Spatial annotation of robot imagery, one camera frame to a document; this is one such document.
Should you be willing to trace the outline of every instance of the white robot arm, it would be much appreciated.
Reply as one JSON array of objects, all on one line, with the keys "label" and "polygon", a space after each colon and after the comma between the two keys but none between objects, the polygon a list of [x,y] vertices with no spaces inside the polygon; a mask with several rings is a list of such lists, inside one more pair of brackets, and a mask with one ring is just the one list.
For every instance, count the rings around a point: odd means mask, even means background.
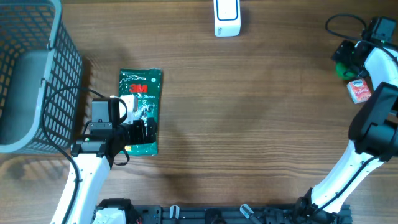
[{"label": "white robot arm", "polygon": [[[398,52],[389,50],[393,56],[398,56]],[[376,89],[381,82],[398,86],[398,67],[396,63],[382,50],[373,49],[365,61],[365,68],[369,72],[373,88]],[[337,192],[339,192],[348,181],[355,175],[357,170],[368,159],[372,158],[365,152],[358,154],[355,152],[353,141],[348,142],[347,149],[341,159],[337,162],[331,172],[312,190],[312,203],[319,207],[324,206]],[[361,183],[361,181],[374,169],[383,165],[383,162],[375,159],[371,161],[366,168],[355,178],[354,182],[340,195],[338,200],[325,207],[323,210],[329,213],[340,211],[343,202],[350,193]]]},{"label": "white robot arm", "polygon": [[[81,182],[76,195],[77,200],[72,207],[67,223],[91,223],[93,215],[95,214],[94,211],[98,195],[100,194],[106,178],[108,178],[111,167],[105,156],[97,157],[95,153],[79,154],[77,157],[74,157],[73,160],[79,167]],[[69,201],[72,197],[73,188],[75,187],[75,179],[75,171],[71,166],[67,184],[63,190],[51,223],[62,223]],[[112,218],[124,221],[117,223],[126,223],[124,219],[124,211],[122,210],[120,210],[119,215],[113,215]]]}]

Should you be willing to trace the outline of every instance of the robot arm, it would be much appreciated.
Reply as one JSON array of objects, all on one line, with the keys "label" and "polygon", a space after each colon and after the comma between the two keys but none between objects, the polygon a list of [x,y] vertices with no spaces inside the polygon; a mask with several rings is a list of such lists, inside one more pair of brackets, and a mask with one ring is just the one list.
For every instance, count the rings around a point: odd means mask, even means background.
[{"label": "robot arm", "polygon": [[[389,50],[394,56],[398,56],[398,52]],[[365,61],[365,68],[370,74],[374,89],[376,89],[381,82],[389,83],[398,86],[398,67],[394,61],[382,50],[373,49],[369,57]],[[326,178],[318,185],[314,186],[311,194],[312,203],[319,207],[324,206],[337,192],[348,183],[348,181],[355,175],[361,165],[372,158],[373,155],[368,153],[358,154],[355,150],[355,145],[352,140],[349,141],[347,149],[338,163],[334,166]],[[350,195],[350,193],[359,185],[359,183],[377,167],[383,165],[378,159],[371,161],[354,179],[349,187],[340,195],[338,200],[335,200],[323,210],[329,213],[340,211],[343,202]]]},{"label": "robot arm", "polygon": [[[124,149],[125,145],[135,143],[136,139],[131,135],[137,131],[143,132],[137,130],[136,125],[122,123],[125,118],[124,116],[120,118],[120,102],[118,98],[94,99],[93,121],[89,124],[90,134],[83,135],[72,146],[71,154],[79,167],[80,184],[66,223],[92,223],[94,220],[93,223],[120,224],[128,223],[131,217],[127,210],[113,207],[111,203],[102,204],[104,209],[96,211],[98,195],[112,168],[114,157]],[[62,223],[64,219],[75,187],[74,172],[71,166],[67,184],[51,224]]]},{"label": "robot arm", "polygon": [[327,177],[300,197],[293,219],[330,224],[350,193],[375,168],[398,156],[398,87],[381,82],[349,127],[348,147]]}]

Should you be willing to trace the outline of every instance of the white device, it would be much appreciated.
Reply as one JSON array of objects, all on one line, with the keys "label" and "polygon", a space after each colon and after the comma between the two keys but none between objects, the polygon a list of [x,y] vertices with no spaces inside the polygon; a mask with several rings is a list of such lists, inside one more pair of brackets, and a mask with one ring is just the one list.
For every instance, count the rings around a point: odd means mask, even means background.
[{"label": "white device", "polygon": [[239,0],[213,0],[216,37],[233,37],[241,31]]},{"label": "white device", "polygon": [[123,121],[123,123],[132,124],[134,120],[139,119],[139,117],[135,115],[135,112],[137,112],[138,110],[138,98],[134,95],[124,95],[118,98],[122,99],[127,106],[127,112],[126,112],[126,108],[122,105],[122,103],[119,103],[120,118],[122,118],[122,116],[127,113],[127,118],[125,121]]}]

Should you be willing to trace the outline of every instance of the plastic package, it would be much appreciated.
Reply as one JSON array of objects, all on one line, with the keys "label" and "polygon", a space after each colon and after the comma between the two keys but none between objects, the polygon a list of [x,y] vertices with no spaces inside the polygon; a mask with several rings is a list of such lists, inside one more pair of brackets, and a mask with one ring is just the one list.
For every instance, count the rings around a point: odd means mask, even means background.
[{"label": "plastic package", "polygon": [[159,123],[161,88],[162,71],[160,69],[120,69],[119,96],[134,95],[133,99],[136,99],[128,122],[137,128],[142,128],[142,133],[135,135],[137,144],[125,147],[131,155],[153,156],[157,154],[157,124]]},{"label": "plastic package", "polygon": [[354,103],[366,102],[371,97],[369,87],[363,79],[349,82],[347,88]]}]

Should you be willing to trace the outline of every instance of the gray wire basket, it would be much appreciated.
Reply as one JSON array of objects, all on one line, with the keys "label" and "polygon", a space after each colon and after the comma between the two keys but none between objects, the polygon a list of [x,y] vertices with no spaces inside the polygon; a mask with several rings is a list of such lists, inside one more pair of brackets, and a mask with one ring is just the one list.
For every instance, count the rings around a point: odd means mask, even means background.
[{"label": "gray wire basket", "polygon": [[[46,99],[81,86],[82,61],[61,20],[59,0],[0,2],[0,153],[57,150],[40,125]],[[61,147],[71,144],[79,90],[50,100],[45,127]]]}]

